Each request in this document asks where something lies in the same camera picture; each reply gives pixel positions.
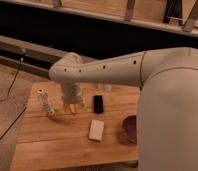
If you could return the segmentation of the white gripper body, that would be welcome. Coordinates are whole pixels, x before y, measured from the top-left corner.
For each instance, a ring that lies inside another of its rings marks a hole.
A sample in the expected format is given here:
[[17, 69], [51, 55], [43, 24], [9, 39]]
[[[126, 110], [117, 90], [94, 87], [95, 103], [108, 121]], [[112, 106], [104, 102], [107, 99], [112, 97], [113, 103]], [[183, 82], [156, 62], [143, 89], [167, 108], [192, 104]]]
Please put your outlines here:
[[83, 100], [81, 86], [78, 83], [63, 84], [61, 90], [63, 102], [66, 104], [80, 103]]

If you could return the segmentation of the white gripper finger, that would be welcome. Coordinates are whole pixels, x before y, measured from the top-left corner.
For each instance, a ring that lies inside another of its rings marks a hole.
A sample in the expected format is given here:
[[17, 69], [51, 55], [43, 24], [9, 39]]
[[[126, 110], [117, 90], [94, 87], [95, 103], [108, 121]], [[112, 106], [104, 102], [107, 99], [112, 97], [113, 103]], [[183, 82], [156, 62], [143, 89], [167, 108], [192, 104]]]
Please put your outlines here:
[[79, 107], [80, 109], [84, 109], [84, 108], [85, 108], [84, 102], [78, 103], [78, 107]]
[[68, 108], [69, 108], [69, 104], [63, 104], [64, 112], [67, 112]]

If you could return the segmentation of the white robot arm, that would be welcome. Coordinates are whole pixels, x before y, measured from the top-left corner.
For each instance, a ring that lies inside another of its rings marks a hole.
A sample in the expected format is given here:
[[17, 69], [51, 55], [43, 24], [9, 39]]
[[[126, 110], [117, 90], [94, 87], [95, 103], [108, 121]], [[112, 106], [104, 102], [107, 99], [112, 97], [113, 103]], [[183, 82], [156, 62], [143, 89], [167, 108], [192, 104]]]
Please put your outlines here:
[[198, 49], [146, 50], [89, 63], [68, 53], [49, 77], [68, 102], [80, 99], [84, 82], [140, 87], [139, 171], [198, 171]]

